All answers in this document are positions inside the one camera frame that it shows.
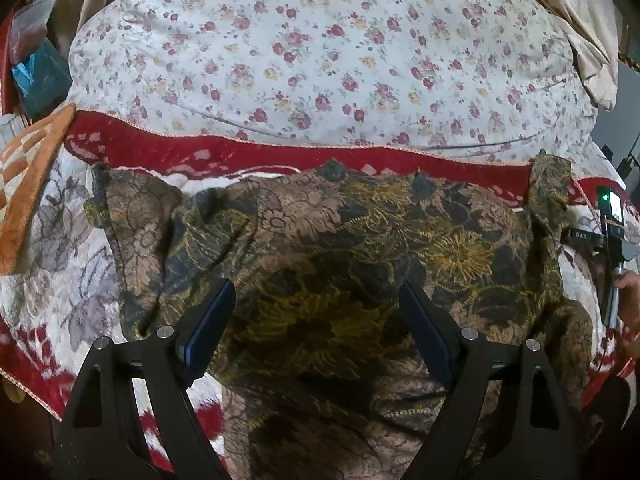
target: finger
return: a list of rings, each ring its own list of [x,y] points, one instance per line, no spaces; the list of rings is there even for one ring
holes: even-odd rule
[[[620,276],[613,284],[616,288],[625,288],[628,286],[640,286],[640,276],[635,272],[628,270]]]

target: blue plastic bag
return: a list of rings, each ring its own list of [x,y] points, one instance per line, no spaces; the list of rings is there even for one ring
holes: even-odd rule
[[[66,97],[71,88],[69,66],[47,38],[27,62],[18,63],[11,71],[24,111],[32,119]]]

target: clear plastic bag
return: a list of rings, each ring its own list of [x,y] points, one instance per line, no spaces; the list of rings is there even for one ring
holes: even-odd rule
[[[9,34],[9,61],[23,62],[33,54],[47,35],[47,22],[56,0],[36,0],[14,14]]]

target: bed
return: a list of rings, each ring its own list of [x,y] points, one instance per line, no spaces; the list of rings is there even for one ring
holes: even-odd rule
[[[0,370],[58,417],[92,341],[125,340],[113,254],[84,206],[95,163],[158,176],[188,198],[335,158],[370,175],[423,168],[519,208],[529,159],[545,150],[572,161],[570,210],[592,229],[595,186],[620,187],[590,140],[598,97],[537,0],[116,0],[78,32],[69,64],[76,117],[20,271],[0,277]],[[559,262],[565,295],[593,323],[597,385],[618,370],[616,342],[600,345],[586,261],[566,248]],[[168,468],[142,384],[136,397]],[[190,397],[224,456],[220,384],[207,374]]]

